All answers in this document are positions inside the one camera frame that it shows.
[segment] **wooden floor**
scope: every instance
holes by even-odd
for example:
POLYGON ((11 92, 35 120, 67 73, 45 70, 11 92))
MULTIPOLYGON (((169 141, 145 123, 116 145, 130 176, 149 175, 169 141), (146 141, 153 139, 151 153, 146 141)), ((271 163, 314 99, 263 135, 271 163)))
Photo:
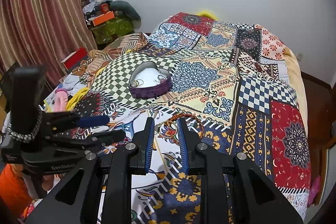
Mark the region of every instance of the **wooden floor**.
POLYGON ((308 145, 311 162, 311 181, 321 172, 320 149, 330 139, 330 127, 336 111, 330 91, 310 80, 303 79, 308 106, 308 145))

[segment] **red patch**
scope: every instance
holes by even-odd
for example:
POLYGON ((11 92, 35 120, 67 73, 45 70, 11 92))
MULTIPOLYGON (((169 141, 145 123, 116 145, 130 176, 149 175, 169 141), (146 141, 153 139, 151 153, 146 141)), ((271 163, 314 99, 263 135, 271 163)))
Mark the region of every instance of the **red patch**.
POLYGON ((200 17, 186 13, 178 13, 168 19, 169 23, 179 23, 195 32, 202 35, 208 35, 212 28, 213 19, 207 17, 200 17))
POLYGON ((309 151, 308 156, 302 152, 308 143, 300 112, 291 105, 271 100, 271 113, 275 185, 309 188, 310 158, 309 151))

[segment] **person's arm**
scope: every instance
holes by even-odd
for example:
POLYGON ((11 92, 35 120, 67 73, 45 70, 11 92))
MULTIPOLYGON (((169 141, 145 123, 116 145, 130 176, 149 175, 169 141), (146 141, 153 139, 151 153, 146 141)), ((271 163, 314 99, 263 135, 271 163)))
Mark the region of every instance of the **person's arm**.
POLYGON ((15 218, 20 217, 32 201, 23 179, 14 173, 9 164, 0 174, 0 196, 15 218))

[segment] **patchwork blanket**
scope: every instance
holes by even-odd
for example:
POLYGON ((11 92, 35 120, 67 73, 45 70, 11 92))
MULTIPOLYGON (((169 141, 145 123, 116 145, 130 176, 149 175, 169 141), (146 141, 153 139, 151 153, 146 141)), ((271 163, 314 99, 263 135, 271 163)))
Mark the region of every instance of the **patchwork blanket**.
MULTIPOLYGON (((284 60, 289 49, 280 39, 260 25, 178 13, 148 39, 141 34, 126 41, 119 48, 123 54, 109 62, 75 111, 84 112, 86 107, 88 115, 109 115, 109 130, 126 132, 123 143, 144 128, 147 117, 158 124, 173 114, 190 113, 202 121, 202 142, 221 153, 246 153, 304 219, 310 156, 298 96, 290 86, 284 60), (170 72, 172 87, 167 94, 151 99, 132 97, 128 81, 134 68, 145 61, 170 72)), ((194 119, 187 123, 189 130, 200 132, 194 119)), ((96 130, 82 129, 70 135, 86 138, 96 130)), ((163 134, 172 137, 155 134, 149 173, 132 177, 133 223, 200 222, 201 177, 180 171, 179 141, 174 133, 163 126, 163 134)), ((100 154, 114 152, 119 145, 104 146, 100 154)), ((231 209, 229 216, 232 223, 231 209)))

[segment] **power outlet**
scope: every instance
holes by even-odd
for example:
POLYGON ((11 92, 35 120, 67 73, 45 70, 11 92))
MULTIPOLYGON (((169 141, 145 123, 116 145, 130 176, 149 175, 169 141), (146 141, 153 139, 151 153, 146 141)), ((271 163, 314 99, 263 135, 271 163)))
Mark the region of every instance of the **power outlet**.
POLYGON ((303 54, 302 53, 297 53, 296 55, 295 55, 295 57, 296 57, 296 59, 298 60, 298 61, 301 61, 302 60, 302 56, 303 56, 303 54))

